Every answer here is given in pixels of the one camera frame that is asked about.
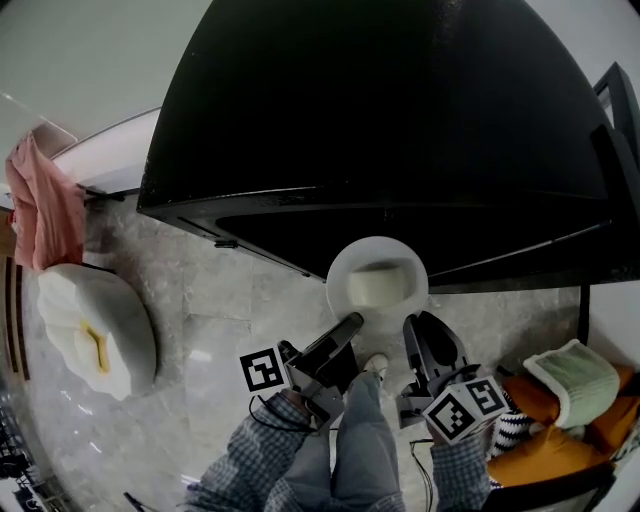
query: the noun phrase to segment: checkered shirt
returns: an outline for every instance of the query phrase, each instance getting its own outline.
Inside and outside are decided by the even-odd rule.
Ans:
[[[308,422],[296,406],[281,394],[273,396],[269,404],[290,421],[303,424]],[[270,425],[295,429],[264,407],[255,411],[254,415]],[[261,425],[251,417],[246,418],[231,436],[227,454],[207,469],[199,483],[189,485],[185,502],[180,505],[180,509],[185,512],[302,512],[293,491],[282,477],[293,464],[296,452],[306,436],[304,432],[275,430]],[[450,504],[450,508],[439,506],[438,510],[467,510],[458,504],[462,506],[477,503],[480,499],[479,491],[484,489],[480,485],[481,472],[478,471],[479,463],[484,464],[481,450],[474,451],[464,441],[453,447],[433,448],[432,452],[434,477],[440,491],[441,504]],[[436,459],[436,454],[443,457],[438,464],[436,460],[440,459]],[[453,457],[453,463],[447,460],[449,457]],[[482,474],[488,489],[486,468]],[[469,489],[465,489],[464,484],[459,481],[469,484]],[[353,512],[352,508],[337,499],[331,500],[323,510]],[[404,510],[400,494],[386,497],[369,508],[369,512]]]

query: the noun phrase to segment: jeans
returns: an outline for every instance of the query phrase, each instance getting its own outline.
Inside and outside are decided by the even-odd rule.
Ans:
[[[338,429],[336,467],[329,462],[329,432],[306,438],[285,479],[305,510],[338,499],[366,510],[400,492],[398,456],[380,410],[380,378],[364,372],[354,379]]]

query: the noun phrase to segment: pink cloth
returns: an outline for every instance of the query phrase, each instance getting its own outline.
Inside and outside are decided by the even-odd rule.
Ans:
[[[84,190],[45,157],[29,133],[7,157],[16,208],[18,265],[44,270],[82,263]]]

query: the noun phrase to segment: white bowl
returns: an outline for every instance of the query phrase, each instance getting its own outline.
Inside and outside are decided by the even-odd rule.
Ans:
[[[386,308],[356,307],[349,299],[349,275],[369,265],[391,263],[407,276],[409,296]],[[420,257],[410,247],[393,238],[372,236],[345,247],[333,260],[327,276],[327,300],[338,320],[357,312],[364,318],[361,334],[394,335],[402,331],[405,319],[422,311],[427,302],[429,281]]]

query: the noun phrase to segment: white sneaker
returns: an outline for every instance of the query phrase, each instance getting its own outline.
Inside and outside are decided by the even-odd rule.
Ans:
[[[369,358],[369,360],[364,365],[365,372],[374,371],[376,372],[382,380],[384,380],[384,376],[387,374],[387,367],[389,366],[389,358],[384,354],[375,354]]]

